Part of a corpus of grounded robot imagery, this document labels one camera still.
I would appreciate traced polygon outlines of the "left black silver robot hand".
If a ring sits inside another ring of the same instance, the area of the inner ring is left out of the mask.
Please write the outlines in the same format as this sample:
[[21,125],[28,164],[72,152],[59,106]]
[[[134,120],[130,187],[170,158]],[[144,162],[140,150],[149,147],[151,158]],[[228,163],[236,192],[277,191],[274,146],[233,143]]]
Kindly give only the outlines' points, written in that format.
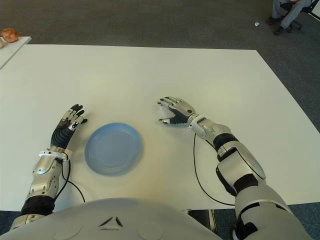
[[68,109],[52,133],[50,146],[66,149],[76,129],[88,121],[83,117],[84,113],[83,106],[79,104]]

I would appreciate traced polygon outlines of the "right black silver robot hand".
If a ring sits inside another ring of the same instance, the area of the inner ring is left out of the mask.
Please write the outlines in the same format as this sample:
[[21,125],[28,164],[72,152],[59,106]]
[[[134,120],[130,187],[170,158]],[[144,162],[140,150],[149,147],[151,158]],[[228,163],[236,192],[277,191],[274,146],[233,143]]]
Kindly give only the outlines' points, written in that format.
[[195,109],[180,98],[166,96],[161,98],[157,104],[173,113],[172,117],[159,119],[164,125],[187,124],[190,117],[196,114]]

